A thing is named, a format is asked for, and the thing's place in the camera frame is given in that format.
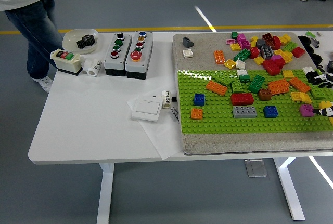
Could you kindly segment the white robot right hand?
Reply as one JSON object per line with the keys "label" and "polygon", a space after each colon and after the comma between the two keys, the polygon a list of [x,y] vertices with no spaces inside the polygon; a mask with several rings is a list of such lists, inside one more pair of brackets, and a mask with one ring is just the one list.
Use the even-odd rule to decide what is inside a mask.
{"label": "white robot right hand", "polygon": [[[320,83],[329,83],[332,82],[332,76],[328,76],[329,80],[327,80],[326,75],[319,75],[319,77],[314,77],[310,79],[310,83],[312,85],[320,84]],[[327,116],[329,118],[332,118],[332,106],[326,107],[326,108],[319,108],[319,109],[313,109],[313,113],[322,115],[322,116]]]}

